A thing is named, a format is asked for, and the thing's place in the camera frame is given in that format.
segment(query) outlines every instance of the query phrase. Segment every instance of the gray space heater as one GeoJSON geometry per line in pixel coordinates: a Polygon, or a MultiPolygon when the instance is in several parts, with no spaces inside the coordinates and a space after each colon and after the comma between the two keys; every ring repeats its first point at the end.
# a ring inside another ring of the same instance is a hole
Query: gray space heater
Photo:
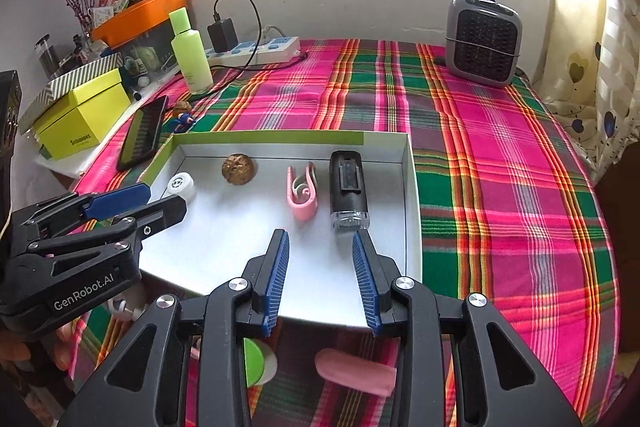
{"type": "Polygon", "coordinates": [[[506,87],[520,56],[519,15],[495,0],[453,0],[447,23],[446,63],[455,76],[506,87]]]}

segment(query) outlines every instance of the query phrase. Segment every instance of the pink clip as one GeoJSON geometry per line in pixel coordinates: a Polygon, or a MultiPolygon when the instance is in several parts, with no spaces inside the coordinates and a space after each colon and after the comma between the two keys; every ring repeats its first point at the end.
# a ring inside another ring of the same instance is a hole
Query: pink clip
{"type": "Polygon", "coordinates": [[[318,212],[316,167],[309,162],[305,174],[297,178],[295,175],[295,169],[289,167],[289,171],[287,171],[287,201],[293,211],[293,217],[299,221],[308,221],[318,212]]]}

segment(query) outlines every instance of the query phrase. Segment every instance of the striped box lid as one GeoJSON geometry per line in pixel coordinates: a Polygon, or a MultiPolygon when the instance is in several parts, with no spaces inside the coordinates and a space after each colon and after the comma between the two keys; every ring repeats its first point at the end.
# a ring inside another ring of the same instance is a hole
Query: striped box lid
{"type": "Polygon", "coordinates": [[[51,107],[56,100],[65,96],[75,87],[82,86],[97,76],[121,67],[122,56],[119,53],[99,58],[89,64],[85,64],[77,70],[69,71],[58,78],[54,78],[41,90],[27,110],[18,120],[20,134],[27,132],[33,123],[51,107]]]}

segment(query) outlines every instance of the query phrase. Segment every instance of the power strip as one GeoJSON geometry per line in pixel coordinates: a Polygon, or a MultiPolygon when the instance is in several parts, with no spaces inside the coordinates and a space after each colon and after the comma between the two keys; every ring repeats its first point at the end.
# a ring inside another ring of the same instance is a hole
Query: power strip
{"type": "MultiPolygon", "coordinates": [[[[246,65],[249,57],[255,48],[254,42],[240,42],[231,51],[216,53],[213,49],[207,50],[207,60],[209,66],[227,66],[232,68],[242,68],[246,65]]],[[[300,55],[300,38],[282,37],[271,39],[258,46],[258,51],[251,61],[250,66],[261,66],[264,64],[283,64],[289,62],[293,57],[300,55]]]]}

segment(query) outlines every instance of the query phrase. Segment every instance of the black power adapter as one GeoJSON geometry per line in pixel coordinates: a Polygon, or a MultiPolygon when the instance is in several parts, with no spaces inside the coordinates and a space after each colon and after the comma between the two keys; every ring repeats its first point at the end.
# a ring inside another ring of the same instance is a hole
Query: black power adapter
{"type": "Polygon", "coordinates": [[[234,28],[234,22],[229,19],[220,20],[218,13],[213,14],[214,23],[207,27],[211,44],[216,53],[224,53],[238,45],[238,36],[234,28]]]}

